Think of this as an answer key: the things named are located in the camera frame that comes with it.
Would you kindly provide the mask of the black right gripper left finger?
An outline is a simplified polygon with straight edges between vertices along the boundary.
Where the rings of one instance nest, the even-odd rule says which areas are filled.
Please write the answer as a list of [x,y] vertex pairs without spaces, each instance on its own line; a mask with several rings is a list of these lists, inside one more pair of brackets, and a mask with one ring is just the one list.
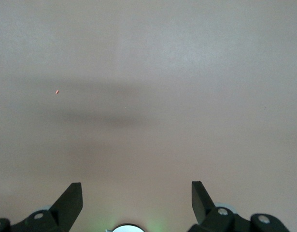
[[72,183],[47,210],[38,210],[10,227],[12,232],[68,232],[82,210],[82,185]]

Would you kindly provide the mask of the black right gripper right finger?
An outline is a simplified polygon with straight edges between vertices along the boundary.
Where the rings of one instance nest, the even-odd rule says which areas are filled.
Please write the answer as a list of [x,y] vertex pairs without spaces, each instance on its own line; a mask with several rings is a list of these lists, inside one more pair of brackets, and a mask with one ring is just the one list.
[[191,185],[192,209],[197,223],[189,232],[250,232],[250,221],[226,206],[216,206],[200,181]]

